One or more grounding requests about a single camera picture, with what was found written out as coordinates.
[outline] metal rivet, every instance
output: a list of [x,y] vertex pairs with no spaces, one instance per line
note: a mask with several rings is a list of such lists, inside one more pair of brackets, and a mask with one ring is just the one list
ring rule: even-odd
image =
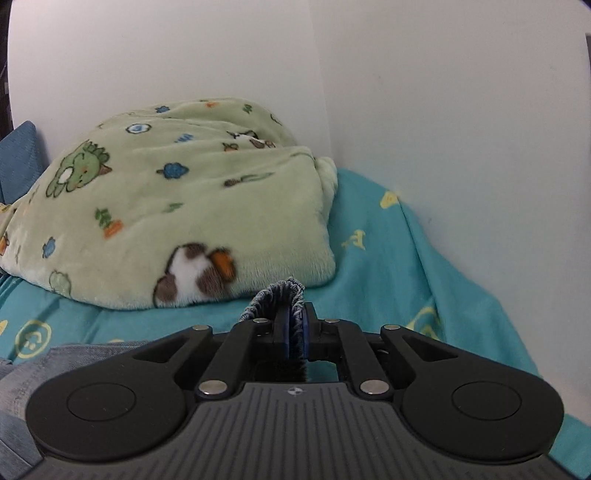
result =
[[359,386],[359,388],[362,392],[367,393],[368,395],[381,395],[388,391],[390,385],[382,380],[366,380]]
[[221,380],[207,380],[199,384],[199,390],[206,395],[219,395],[228,389],[228,385]]

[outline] circular cap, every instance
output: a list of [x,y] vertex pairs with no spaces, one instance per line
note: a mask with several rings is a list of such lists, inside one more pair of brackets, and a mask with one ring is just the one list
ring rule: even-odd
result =
[[207,380],[199,384],[199,390],[206,395],[219,395],[228,389],[228,385],[221,380]]
[[87,421],[113,420],[128,413],[135,405],[135,394],[115,383],[96,383],[72,392],[68,410]]
[[381,395],[386,393],[389,388],[390,385],[382,380],[366,380],[359,386],[359,389],[368,395]]
[[502,420],[521,407],[521,397],[507,385],[473,382],[462,385],[452,394],[454,406],[477,420]]

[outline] brown patch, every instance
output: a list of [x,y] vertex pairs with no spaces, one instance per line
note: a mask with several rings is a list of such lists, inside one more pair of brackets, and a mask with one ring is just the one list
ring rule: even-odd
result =
[[187,245],[183,245],[184,249],[185,249],[185,257],[187,257],[187,259],[192,260],[193,258],[198,257],[199,255],[202,255],[205,253],[205,250],[207,250],[207,247],[203,244],[187,244]]
[[107,165],[101,165],[100,170],[99,170],[99,175],[105,175],[105,174],[109,173],[110,171],[113,171],[113,169],[110,167],[107,167]]
[[236,267],[234,266],[234,259],[230,254],[230,250],[227,248],[216,248],[208,256],[224,282],[234,281],[236,278]]
[[237,185],[238,183],[240,183],[240,180],[237,179],[229,179],[226,180],[223,185],[228,188],[228,187],[233,187],[234,185]]
[[265,148],[265,144],[263,142],[259,142],[258,140],[255,140],[254,138],[251,138],[251,144],[253,144],[257,148]]
[[222,277],[215,267],[209,267],[197,279],[197,287],[208,297],[219,299],[225,296],[226,289]]
[[177,299],[177,282],[172,273],[167,273],[156,283],[154,298],[163,303],[172,303]]

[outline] white logo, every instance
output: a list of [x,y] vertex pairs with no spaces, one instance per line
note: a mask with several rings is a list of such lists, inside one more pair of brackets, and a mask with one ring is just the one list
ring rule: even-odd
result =
[[301,389],[300,387],[291,387],[287,390],[287,392],[289,393],[289,395],[297,397],[298,395],[302,395],[302,393],[305,392],[305,390]]

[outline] light green blanket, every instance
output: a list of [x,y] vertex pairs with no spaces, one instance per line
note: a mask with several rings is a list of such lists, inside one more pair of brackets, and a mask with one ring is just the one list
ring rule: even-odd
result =
[[294,276],[329,281],[329,158],[240,99],[115,116],[1,213],[0,267],[114,309],[239,297]]

